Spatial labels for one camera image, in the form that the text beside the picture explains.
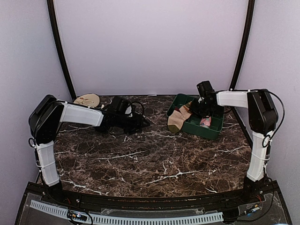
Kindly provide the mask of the pink patterned sock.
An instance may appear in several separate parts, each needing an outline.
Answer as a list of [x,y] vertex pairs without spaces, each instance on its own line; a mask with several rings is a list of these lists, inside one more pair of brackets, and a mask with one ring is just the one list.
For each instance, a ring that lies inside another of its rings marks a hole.
[[200,121],[200,126],[204,128],[210,128],[211,125],[211,117],[202,118]]

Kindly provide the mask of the beige striped sock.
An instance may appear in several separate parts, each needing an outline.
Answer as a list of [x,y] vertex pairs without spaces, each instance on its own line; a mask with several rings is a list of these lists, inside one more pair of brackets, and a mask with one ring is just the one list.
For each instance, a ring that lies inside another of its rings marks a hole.
[[192,102],[190,101],[179,109],[174,109],[173,113],[168,117],[167,126],[172,133],[179,132],[182,129],[184,122],[191,117],[191,103]]

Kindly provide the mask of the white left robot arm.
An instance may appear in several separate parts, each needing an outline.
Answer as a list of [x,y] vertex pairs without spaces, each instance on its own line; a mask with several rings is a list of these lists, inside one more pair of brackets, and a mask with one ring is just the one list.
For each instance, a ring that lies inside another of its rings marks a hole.
[[109,132],[111,128],[117,127],[127,135],[139,133],[143,128],[150,126],[144,116],[144,106],[138,101],[130,102],[115,96],[108,105],[91,107],[46,95],[29,117],[29,144],[35,150],[42,180],[51,187],[47,195],[55,204],[63,204],[66,201],[66,193],[55,186],[60,183],[60,177],[53,149],[63,123],[89,125],[99,132]]

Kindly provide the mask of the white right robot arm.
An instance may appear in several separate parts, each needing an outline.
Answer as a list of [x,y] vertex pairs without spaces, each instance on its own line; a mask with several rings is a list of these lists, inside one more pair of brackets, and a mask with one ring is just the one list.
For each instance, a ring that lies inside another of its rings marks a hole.
[[193,100],[190,111],[200,117],[213,113],[219,107],[246,108],[252,130],[253,145],[246,178],[258,182],[265,177],[270,143],[283,121],[277,125],[278,112],[272,97],[280,98],[267,89],[215,91],[209,81],[197,84],[199,100]]

